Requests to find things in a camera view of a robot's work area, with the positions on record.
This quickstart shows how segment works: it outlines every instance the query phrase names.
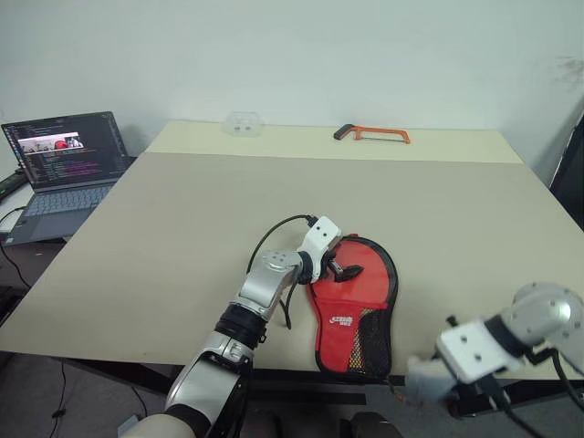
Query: printed logo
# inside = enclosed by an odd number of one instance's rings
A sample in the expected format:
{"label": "printed logo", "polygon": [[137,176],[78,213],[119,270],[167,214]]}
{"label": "printed logo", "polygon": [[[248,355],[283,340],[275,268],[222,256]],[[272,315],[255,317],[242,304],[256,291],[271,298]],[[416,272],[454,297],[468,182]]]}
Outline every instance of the printed logo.
{"label": "printed logo", "polygon": [[340,326],[350,327],[353,323],[353,317],[332,317],[328,322],[330,324],[338,322]]}

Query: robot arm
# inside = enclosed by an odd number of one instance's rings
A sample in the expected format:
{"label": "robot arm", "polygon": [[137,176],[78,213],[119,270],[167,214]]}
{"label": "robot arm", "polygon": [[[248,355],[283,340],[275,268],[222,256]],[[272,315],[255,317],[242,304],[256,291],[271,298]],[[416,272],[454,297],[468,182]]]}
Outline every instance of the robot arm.
{"label": "robot arm", "polygon": [[340,229],[322,216],[297,251],[264,253],[201,352],[172,385],[165,413],[144,419],[124,438],[225,436],[242,413],[253,351],[266,338],[266,324],[282,292],[318,281],[340,238]]}
{"label": "robot arm", "polygon": [[578,372],[584,371],[582,300],[569,289],[550,283],[521,288],[510,308],[443,332],[436,343],[438,359],[410,358],[406,397],[413,402],[438,400],[459,382],[472,384],[501,370],[517,370],[524,357],[538,364],[550,349],[535,354],[547,341]]}

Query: laptop keyboard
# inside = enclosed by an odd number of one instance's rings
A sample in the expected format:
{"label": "laptop keyboard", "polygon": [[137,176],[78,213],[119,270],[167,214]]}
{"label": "laptop keyboard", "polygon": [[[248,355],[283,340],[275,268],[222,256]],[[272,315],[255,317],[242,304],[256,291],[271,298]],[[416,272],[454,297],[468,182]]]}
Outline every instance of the laptop keyboard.
{"label": "laptop keyboard", "polygon": [[25,210],[25,216],[38,216],[40,214],[70,212],[97,207],[101,200],[106,197],[111,187],[111,185],[106,185],[37,195]]}

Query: laptop screen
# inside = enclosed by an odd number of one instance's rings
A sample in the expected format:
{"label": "laptop screen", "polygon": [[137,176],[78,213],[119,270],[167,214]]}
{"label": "laptop screen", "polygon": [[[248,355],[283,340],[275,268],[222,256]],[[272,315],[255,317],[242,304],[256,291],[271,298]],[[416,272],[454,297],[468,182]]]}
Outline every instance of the laptop screen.
{"label": "laptop screen", "polygon": [[117,179],[127,167],[111,112],[7,123],[2,129],[34,189]]}

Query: laptop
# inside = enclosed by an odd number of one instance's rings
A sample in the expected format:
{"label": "laptop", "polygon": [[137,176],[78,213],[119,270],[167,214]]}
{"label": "laptop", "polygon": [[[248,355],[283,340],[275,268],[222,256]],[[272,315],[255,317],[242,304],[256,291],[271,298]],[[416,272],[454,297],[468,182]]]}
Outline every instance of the laptop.
{"label": "laptop", "polygon": [[5,245],[73,235],[128,166],[109,111],[7,123],[2,130],[35,192]]}

